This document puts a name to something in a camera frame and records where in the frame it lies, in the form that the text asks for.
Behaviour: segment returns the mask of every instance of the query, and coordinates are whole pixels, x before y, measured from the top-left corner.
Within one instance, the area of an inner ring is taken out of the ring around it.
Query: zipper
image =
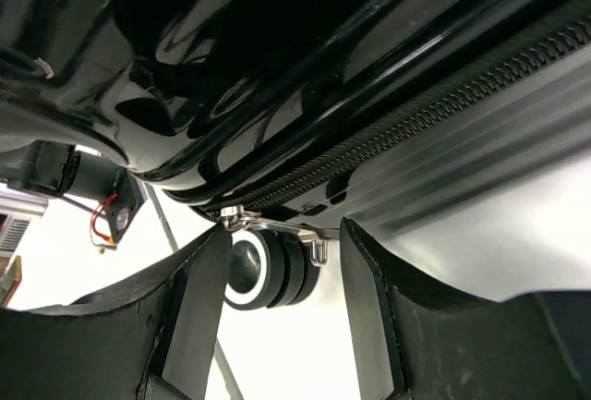
[[[482,102],[588,45],[591,42],[589,5],[591,0],[572,0],[314,160],[264,186],[211,203],[198,212],[213,218],[222,207],[235,204],[264,212]]]

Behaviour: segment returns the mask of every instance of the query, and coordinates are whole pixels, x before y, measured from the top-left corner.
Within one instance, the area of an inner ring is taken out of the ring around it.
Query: brown object
[[[17,255],[12,263],[8,265],[2,278],[0,278],[0,306],[5,308],[12,296],[15,295],[18,285],[22,280],[22,264],[20,256]]]

